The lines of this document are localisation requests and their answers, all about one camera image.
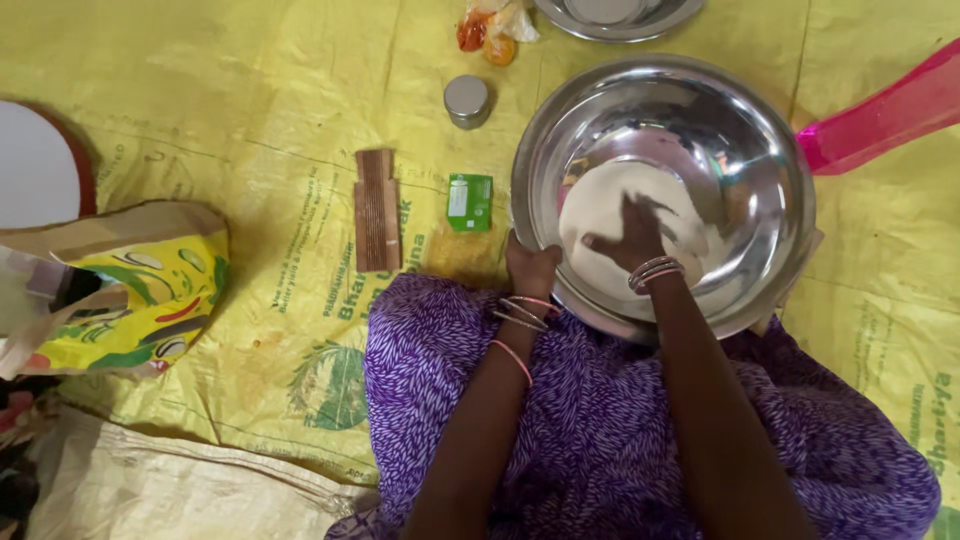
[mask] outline green box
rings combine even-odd
[[[493,177],[478,174],[450,174],[446,221],[458,232],[490,230],[490,199]]]

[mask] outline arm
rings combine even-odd
[[[515,293],[547,300],[561,253],[557,246],[530,253],[510,233],[506,259]],[[546,307],[523,307],[540,319],[546,315]],[[508,321],[500,326],[495,339],[529,366],[535,337],[533,330]],[[404,540],[486,538],[493,492],[514,447],[527,384],[527,376],[513,357],[491,344],[446,423],[407,518]]]
[[[633,272],[663,255],[660,222],[649,202],[624,196],[624,237],[584,242]],[[657,315],[663,381],[687,496],[704,535],[817,538],[777,452],[680,274],[648,282]]]

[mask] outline dough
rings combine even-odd
[[[663,250],[686,268],[686,283],[695,285],[712,268],[704,268],[713,236],[690,201],[684,185],[670,173],[639,161],[610,161],[590,169],[566,195],[560,213],[560,236],[574,272],[597,290],[624,302],[637,300],[627,279],[630,274],[609,257],[581,241],[584,234],[623,237],[620,207],[623,193],[643,195],[673,210],[657,209],[663,227],[676,242],[662,235]]]

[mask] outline purple fabric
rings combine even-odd
[[[327,538],[394,538],[499,321],[498,293],[416,274],[376,301],[364,363],[381,506]],[[723,342],[824,538],[920,538],[940,504],[926,460],[773,321]],[[490,538],[697,538],[659,357],[570,314],[535,346]]]

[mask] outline pink plastic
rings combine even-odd
[[[815,175],[837,175],[960,123],[960,38],[902,79],[797,134]]]

